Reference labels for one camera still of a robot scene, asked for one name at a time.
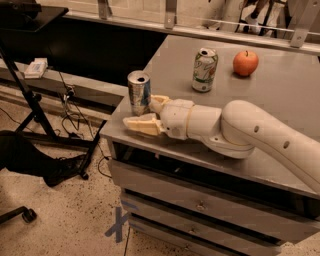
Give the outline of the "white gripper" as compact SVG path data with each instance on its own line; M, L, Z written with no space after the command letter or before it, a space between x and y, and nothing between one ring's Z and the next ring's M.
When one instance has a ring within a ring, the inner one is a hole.
M193 101L183 99L170 101L168 96L152 95L149 108L154 113L126 117L123 123L129 130L143 134L158 136L165 130L170 138L186 140L189 114L193 106ZM161 121L155 113L160 113Z

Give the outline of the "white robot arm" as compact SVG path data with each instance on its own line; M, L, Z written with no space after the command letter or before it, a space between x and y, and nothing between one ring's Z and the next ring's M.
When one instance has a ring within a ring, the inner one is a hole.
M151 112L123 120L127 129L147 135L193 139L236 159L258 148L320 192L320 143L290 128L258 106L234 100L222 109L153 95Z

